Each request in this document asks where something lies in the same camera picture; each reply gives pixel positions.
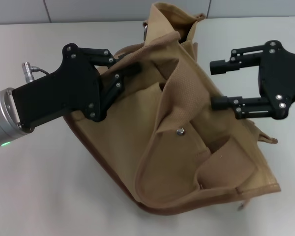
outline green led light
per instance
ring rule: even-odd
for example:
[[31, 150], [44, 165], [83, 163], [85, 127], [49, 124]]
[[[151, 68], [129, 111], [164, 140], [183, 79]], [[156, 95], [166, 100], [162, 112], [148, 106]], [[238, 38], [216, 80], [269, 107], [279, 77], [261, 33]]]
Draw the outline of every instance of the green led light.
[[5, 145], [7, 145], [7, 144], [9, 144], [10, 142], [7, 142], [7, 143], [5, 143], [5, 144], [2, 144], [1, 146], [5, 146]]

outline metal rivet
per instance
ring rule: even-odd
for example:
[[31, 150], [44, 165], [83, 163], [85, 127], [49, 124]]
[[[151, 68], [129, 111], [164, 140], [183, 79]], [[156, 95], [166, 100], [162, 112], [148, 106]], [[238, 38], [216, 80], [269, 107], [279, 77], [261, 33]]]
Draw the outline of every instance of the metal rivet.
[[276, 98], [277, 100], [282, 100], [282, 99], [283, 99], [283, 96], [278, 94], [278, 95], [275, 96], [275, 98]]
[[176, 130], [176, 133], [181, 136], [181, 135], [185, 134], [185, 130], [183, 128], [180, 128], [180, 129]]
[[281, 102], [281, 103], [279, 104], [279, 107], [280, 107], [280, 108], [286, 108], [286, 104], [285, 104], [284, 102]]

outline white wall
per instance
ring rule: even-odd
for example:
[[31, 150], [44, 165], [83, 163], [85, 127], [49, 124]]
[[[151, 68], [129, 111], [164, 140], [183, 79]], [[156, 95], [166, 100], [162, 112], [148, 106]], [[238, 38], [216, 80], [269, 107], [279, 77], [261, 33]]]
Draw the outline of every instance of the white wall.
[[[141, 21], [157, 0], [0, 0], [0, 24]], [[209, 18], [295, 16], [295, 0], [163, 0]]]

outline metal cylinder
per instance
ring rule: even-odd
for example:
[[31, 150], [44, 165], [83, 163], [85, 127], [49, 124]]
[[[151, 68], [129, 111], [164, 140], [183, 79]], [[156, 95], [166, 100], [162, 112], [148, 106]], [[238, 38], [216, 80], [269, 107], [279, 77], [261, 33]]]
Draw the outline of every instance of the metal cylinder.
[[0, 146], [28, 134], [18, 126], [12, 90], [7, 88], [0, 91]]
[[30, 63], [29, 62], [22, 63], [22, 68], [25, 75], [26, 83], [28, 84], [30, 82], [33, 82], [35, 79], [34, 79], [32, 70], [30, 69]]

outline tan canvas bag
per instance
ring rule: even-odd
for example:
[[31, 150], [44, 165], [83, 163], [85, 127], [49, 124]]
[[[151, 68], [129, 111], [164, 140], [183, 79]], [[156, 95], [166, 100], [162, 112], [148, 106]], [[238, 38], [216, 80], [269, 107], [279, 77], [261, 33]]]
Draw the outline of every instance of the tan canvas bag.
[[125, 193], [152, 213], [176, 214], [280, 191], [257, 146], [277, 140], [251, 121], [236, 120], [231, 110], [211, 110], [210, 97], [220, 92], [197, 65], [192, 43], [204, 18], [153, 4], [145, 43], [120, 50], [116, 58], [128, 55], [109, 70], [101, 68], [103, 83], [134, 62], [143, 68], [125, 78], [125, 91], [106, 119], [96, 123], [81, 112], [65, 118]]

